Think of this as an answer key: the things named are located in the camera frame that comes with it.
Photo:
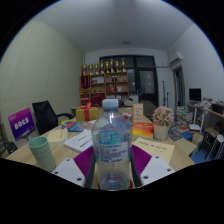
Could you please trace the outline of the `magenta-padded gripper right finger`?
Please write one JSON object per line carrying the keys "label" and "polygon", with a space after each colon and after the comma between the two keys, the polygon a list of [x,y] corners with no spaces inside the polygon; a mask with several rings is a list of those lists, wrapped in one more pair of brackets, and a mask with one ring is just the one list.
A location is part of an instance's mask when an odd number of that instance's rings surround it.
{"label": "magenta-padded gripper right finger", "polygon": [[151,156],[135,145],[132,146],[131,169],[136,187],[143,187],[175,172],[160,156]]}

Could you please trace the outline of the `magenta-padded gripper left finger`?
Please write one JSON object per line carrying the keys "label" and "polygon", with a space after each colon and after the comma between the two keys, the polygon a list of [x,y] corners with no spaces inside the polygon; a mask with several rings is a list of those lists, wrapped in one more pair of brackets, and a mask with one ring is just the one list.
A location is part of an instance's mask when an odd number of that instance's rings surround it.
{"label": "magenta-padded gripper left finger", "polygon": [[94,179],[95,160],[90,147],[75,158],[65,158],[52,174],[84,188],[90,188]]}

